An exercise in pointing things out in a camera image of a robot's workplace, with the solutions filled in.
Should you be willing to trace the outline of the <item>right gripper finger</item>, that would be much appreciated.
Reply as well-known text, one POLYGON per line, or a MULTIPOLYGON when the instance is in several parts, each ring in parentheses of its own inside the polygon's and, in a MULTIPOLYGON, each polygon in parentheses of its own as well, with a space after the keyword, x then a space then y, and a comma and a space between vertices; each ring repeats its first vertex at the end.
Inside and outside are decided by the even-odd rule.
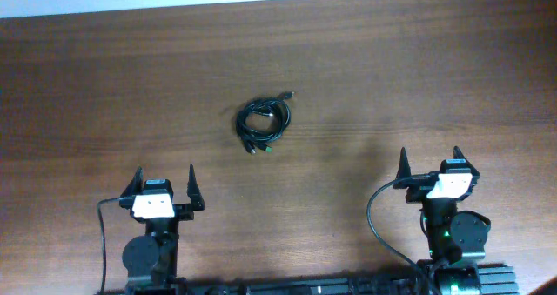
POLYGON ((411 176, 411 167, 407 158, 406 148, 402 147, 399 154, 399 168, 396 174, 397 184, 395 186, 404 186, 406 178, 411 176))
POLYGON ((476 178, 480 177, 479 171, 470 163, 469 160, 466 159, 466 157, 464 156, 464 154, 462 153, 461 149, 458 146, 453 147, 453 159, 458 160, 462 164, 465 164, 470 169, 471 174, 474 177, 476 178))

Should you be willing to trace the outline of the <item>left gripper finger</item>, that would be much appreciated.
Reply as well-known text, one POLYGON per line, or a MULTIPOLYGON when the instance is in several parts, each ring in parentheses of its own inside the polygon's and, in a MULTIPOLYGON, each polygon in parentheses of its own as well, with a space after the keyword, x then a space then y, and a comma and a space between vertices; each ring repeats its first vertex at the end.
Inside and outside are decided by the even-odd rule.
POLYGON ((189 168, 189 179, 187 185, 187 196, 191 200, 191 206, 193 209, 203 209, 204 208, 204 199, 201 195, 194 167, 193 164, 190 164, 189 168))
POLYGON ((121 193, 121 198, 129 198, 132 196, 137 195, 143 190, 143 180, 144 180, 144 171, 141 166, 139 166, 130 183, 125 187, 124 191, 121 193))

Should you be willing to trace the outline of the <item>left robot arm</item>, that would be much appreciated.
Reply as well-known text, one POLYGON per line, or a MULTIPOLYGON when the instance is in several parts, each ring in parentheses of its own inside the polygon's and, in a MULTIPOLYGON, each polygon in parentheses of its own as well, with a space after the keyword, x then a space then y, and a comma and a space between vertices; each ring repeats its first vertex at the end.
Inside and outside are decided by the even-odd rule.
POLYGON ((118 200, 120 207, 145 226, 145 233, 129 241, 122 262, 127 270, 126 294, 186 294, 187 282, 177 274, 179 224, 192 221, 205 208, 191 166, 186 195, 188 203, 175 204, 168 179, 148 179, 138 168, 118 200))

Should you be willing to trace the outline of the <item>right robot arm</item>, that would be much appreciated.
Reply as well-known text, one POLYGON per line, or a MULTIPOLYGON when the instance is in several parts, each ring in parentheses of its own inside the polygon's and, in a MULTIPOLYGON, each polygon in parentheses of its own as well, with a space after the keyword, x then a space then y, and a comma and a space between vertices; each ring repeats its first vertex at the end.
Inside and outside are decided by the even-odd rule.
POLYGON ((485 256, 489 218, 460 211, 458 203, 468 198, 480 173, 460 148, 440 163, 437 171, 413 175, 402 149, 396 175, 396 189, 406 190, 408 204, 420 204, 420 226, 426 234, 430 260, 419 261, 419 268, 433 284, 429 292, 441 294, 480 294, 478 262, 485 256))

